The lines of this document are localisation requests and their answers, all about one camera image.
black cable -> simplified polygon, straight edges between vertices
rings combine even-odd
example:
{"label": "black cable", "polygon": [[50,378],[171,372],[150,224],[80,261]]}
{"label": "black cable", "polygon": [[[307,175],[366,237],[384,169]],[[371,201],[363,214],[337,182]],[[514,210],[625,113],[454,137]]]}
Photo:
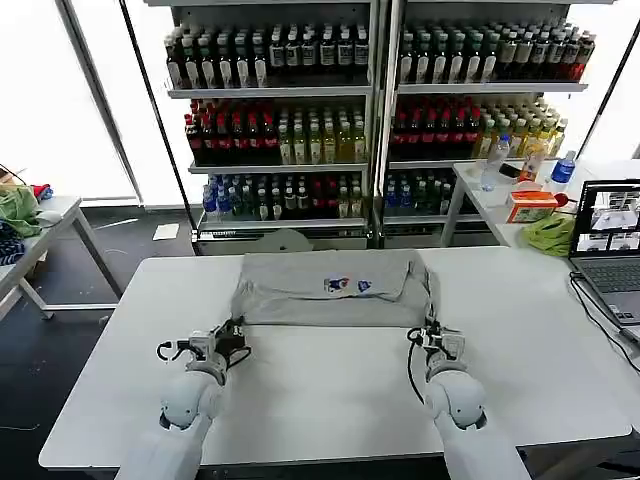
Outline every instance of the black cable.
{"label": "black cable", "polygon": [[9,170],[7,167],[5,167],[4,165],[2,165],[0,163],[0,167],[2,167],[2,169],[7,172],[8,174],[16,177],[18,180],[20,180],[22,183],[24,183],[25,185],[27,184],[27,182],[25,182],[24,180],[22,180],[22,178],[20,178],[20,176],[17,173],[13,173],[11,170]]}
{"label": "black cable", "polygon": [[591,296],[580,286],[580,284],[576,280],[577,277],[578,276],[576,274],[574,274],[573,272],[571,274],[569,274],[569,283],[571,284],[571,288],[573,288],[573,290],[576,292],[576,295],[578,296],[578,300],[580,301],[580,304],[582,305],[582,308],[584,309],[584,313],[587,315],[587,317],[589,317],[593,321],[593,323],[595,323],[600,328],[602,333],[604,333],[605,337],[607,337],[607,339],[611,343],[613,343],[614,345],[616,345],[620,349],[620,351],[624,355],[624,358],[627,360],[627,363],[631,366],[631,368],[633,368],[636,371],[636,373],[640,373],[640,368],[638,368],[633,363],[633,361],[631,360],[631,358],[627,354],[627,351],[624,349],[622,344],[620,342],[618,342],[616,339],[614,339],[611,335],[609,335],[609,332],[607,332],[607,330],[602,326],[602,324],[598,320],[596,320],[593,315],[591,315],[591,312],[589,311],[589,308],[587,307],[586,303],[582,299],[582,296],[580,295],[580,292],[578,290],[580,290],[582,293],[584,293],[585,296],[591,302],[591,304],[594,305],[605,317],[608,318],[608,315],[604,312],[604,310],[600,307],[600,305],[598,305],[597,302],[593,298],[591,298]]}

laptop keyboard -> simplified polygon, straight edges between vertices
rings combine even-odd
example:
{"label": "laptop keyboard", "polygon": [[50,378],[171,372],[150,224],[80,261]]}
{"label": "laptop keyboard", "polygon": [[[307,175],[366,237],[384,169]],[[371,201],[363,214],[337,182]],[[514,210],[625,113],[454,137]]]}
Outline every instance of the laptop keyboard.
{"label": "laptop keyboard", "polygon": [[602,293],[640,290],[640,259],[601,260],[581,268]]}

metal pole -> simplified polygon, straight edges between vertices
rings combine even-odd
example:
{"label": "metal pole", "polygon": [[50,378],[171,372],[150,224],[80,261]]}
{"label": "metal pole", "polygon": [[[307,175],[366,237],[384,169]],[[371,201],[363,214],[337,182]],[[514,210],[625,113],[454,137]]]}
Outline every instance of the metal pole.
{"label": "metal pole", "polygon": [[129,163],[127,152],[125,151],[124,145],[122,144],[118,126],[113,117],[113,113],[111,112],[111,107],[109,106],[109,102],[107,101],[107,96],[104,92],[104,88],[102,88],[102,82],[100,81],[98,70],[96,69],[93,58],[91,57],[91,52],[89,51],[89,47],[87,46],[87,41],[84,38],[82,28],[80,27],[80,22],[78,21],[76,12],[73,8],[73,5],[71,4],[71,0],[56,0],[56,7],[58,8],[58,13],[60,14],[60,18],[62,19],[64,28],[66,29],[67,35],[69,36],[71,46],[73,47],[73,50],[76,53],[76,57],[78,58],[80,68],[82,68],[84,77],[87,81],[87,84],[89,85],[89,90],[91,91],[91,95],[93,96],[93,100],[98,109],[98,113],[100,113],[105,128],[107,129],[107,134],[111,138],[111,142],[113,143],[113,147],[116,150],[116,154],[120,158],[122,168],[124,168],[124,171],[129,178],[129,183],[131,183],[131,187],[136,194],[138,203],[142,204],[143,198],[142,193],[140,192],[140,187],[138,186],[138,182],[136,181],[136,178],[133,174],[133,169],[131,168],[131,164]]}
{"label": "metal pole", "polygon": [[584,142],[582,142],[582,145],[580,146],[580,150],[578,151],[577,158],[580,158],[580,155],[582,155],[582,152],[587,147],[587,144],[589,143],[589,140],[591,140],[591,135],[593,135],[593,132],[595,131],[596,126],[598,125],[598,122],[600,121],[600,117],[602,117],[602,114],[604,113],[604,109],[606,108],[607,104],[609,103],[609,99],[611,98],[611,95],[613,94],[613,90],[616,88],[616,85],[618,84],[618,80],[620,80],[620,76],[622,75],[622,71],[624,70],[624,67],[627,64],[627,60],[629,60],[629,56],[631,55],[631,52],[633,51],[633,47],[636,44],[636,40],[638,39],[638,35],[639,34],[640,34],[640,20],[636,24],[636,29],[633,31],[633,35],[631,35],[631,39],[629,40],[629,44],[627,45],[627,49],[625,50],[624,55],[622,55],[622,60],[620,60],[620,64],[618,65],[618,69],[616,70],[616,73],[613,75],[613,81],[611,82],[611,85],[609,85],[609,89],[607,90],[607,93],[605,93],[604,98],[602,99],[602,103],[600,104],[600,108],[598,108],[598,113],[596,113],[596,117],[593,119],[593,123],[591,124],[591,127],[589,127],[589,131],[587,132],[587,136],[585,137]]}
{"label": "metal pole", "polygon": [[182,179],[180,178],[180,173],[178,172],[178,167],[176,165],[175,158],[173,157],[173,151],[171,150],[171,145],[169,144],[169,138],[167,137],[167,132],[165,131],[164,124],[162,123],[162,117],[160,116],[160,111],[158,110],[158,104],[156,103],[156,97],[153,94],[153,89],[151,88],[151,82],[149,81],[149,76],[147,75],[147,69],[145,68],[144,61],[142,60],[142,54],[140,53],[138,40],[136,39],[136,34],[133,30],[133,24],[131,23],[129,10],[127,9],[125,0],[119,0],[119,2],[120,2],[120,9],[122,10],[122,16],[124,17],[124,22],[127,25],[127,31],[129,32],[129,39],[131,40],[131,46],[133,47],[133,51],[136,54],[136,59],[138,60],[138,67],[140,67],[140,73],[142,74],[142,79],[144,80],[144,86],[147,89],[147,94],[149,95],[149,101],[151,102],[153,113],[156,116],[156,122],[158,122],[158,128],[160,129],[160,134],[162,135],[162,140],[164,141],[164,147],[167,150],[167,155],[169,156],[169,162],[171,162],[171,168],[173,168],[173,174],[176,177],[176,182],[178,182],[180,195],[182,195],[182,201],[184,202],[184,209],[187,211],[187,216],[189,217],[189,223],[191,224],[191,229],[197,230],[198,226],[196,225],[196,222],[193,219],[193,215],[191,214],[191,206],[189,205],[189,200],[187,199],[187,194],[184,190],[184,185],[182,185]]}

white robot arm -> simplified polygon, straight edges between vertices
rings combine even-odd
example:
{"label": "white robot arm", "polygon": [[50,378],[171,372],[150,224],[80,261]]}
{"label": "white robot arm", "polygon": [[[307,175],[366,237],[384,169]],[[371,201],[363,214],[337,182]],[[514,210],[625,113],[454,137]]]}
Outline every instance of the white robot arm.
{"label": "white robot arm", "polygon": [[462,334],[438,324],[419,332],[408,338],[427,352],[424,404],[442,438],[451,480],[531,480],[515,446],[487,418],[482,384],[460,361]]}
{"label": "white robot arm", "polygon": [[[161,398],[159,425],[144,433],[123,462],[117,480],[193,480],[200,468],[202,444],[220,411],[220,395],[227,369],[251,352],[240,327],[231,322],[208,332],[194,332],[189,340],[178,341],[177,353],[188,350],[192,359],[186,372],[176,377]],[[158,347],[161,352],[171,342]],[[231,357],[245,352],[235,363]]]}

laptop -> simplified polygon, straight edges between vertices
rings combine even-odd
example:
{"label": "laptop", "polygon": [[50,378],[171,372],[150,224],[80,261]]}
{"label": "laptop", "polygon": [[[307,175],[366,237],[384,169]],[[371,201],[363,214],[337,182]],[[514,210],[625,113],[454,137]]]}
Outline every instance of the laptop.
{"label": "laptop", "polygon": [[640,180],[585,182],[569,250],[620,328],[640,325],[639,212]]}

